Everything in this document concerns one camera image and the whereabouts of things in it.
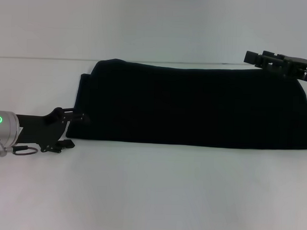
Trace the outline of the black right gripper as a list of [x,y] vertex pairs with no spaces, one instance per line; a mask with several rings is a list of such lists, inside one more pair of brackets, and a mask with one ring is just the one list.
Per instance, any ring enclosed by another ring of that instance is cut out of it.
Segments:
[[243,60],[257,68],[283,73],[283,76],[307,82],[307,59],[290,57],[263,51],[262,54],[247,51]]

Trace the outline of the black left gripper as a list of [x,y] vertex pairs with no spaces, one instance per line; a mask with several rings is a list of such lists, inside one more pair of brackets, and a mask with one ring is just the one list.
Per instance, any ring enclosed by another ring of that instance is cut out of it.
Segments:
[[89,123],[84,113],[75,113],[73,108],[55,108],[45,116],[17,115],[22,128],[17,144],[37,144],[42,152],[61,152],[66,148],[74,148],[71,139],[61,137],[68,122]]

